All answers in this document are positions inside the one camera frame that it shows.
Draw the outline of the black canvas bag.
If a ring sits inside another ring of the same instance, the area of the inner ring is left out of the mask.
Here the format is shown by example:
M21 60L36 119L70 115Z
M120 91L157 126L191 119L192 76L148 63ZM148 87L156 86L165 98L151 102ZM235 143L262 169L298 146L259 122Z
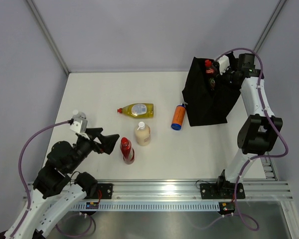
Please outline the black canvas bag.
M211 89L205 69L205 58L194 57L187 75L183 101L191 127L227 123L227 116L240 97L240 90L216 82Z

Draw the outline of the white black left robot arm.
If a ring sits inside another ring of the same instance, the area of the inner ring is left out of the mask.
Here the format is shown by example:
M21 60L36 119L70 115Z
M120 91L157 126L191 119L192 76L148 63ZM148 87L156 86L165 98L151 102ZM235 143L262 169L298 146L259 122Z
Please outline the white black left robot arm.
M87 172L79 173L74 182L70 177L91 152L107 155L113 152L120 136L103 136L102 131L102 128L88 128L86 134L77 135L75 144L59 141L52 146L32 189L26 189L27 204L15 223L0 233L0 239L44 239L81 200L112 197L113 185L99 184Z

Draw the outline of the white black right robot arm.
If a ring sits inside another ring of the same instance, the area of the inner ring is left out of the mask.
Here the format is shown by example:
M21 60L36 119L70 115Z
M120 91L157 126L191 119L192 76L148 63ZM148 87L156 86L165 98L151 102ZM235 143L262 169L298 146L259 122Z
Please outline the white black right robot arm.
M226 52L216 59L221 76L228 76L229 84L240 89L248 118L237 136L238 151L231 164L222 171L211 195L218 199L244 199L242 180L254 161L270 152L283 126L283 120L271 110L265 93L263 69L256 69L253 52Z

